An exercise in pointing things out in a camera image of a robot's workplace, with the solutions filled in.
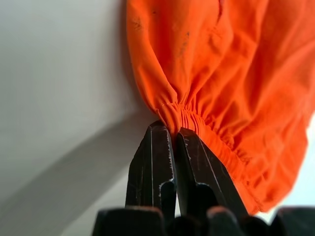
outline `orange cloth bag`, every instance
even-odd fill
[[[128,0],[140,93],[172,135],[194,130],[250,213],[292,188],[315,109],[315,1]]]

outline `orange fabric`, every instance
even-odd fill
[[[128,0],[135,79],[172,135],[194,130],[250,213],[292,188],[315,109],[315,1]]]

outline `white wall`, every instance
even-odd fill
[[[0,236],[88,235],[99,208],[123,205],[155,120],[134,86],[123,2],[0,1]],[[290,203],[315,199],[307,160]]]

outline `gathered fabric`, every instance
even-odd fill
[[[148,107],[195,131],[247,210],[292,188],[315,110],[315,1],[127,0],[127,40]]]

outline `white surface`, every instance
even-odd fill
[[[155,119],[135,91],[124,2],[0,1],[0,236],[87,236],[99,208],[124,204]],[[315,204],[313,124],[284,204]]]

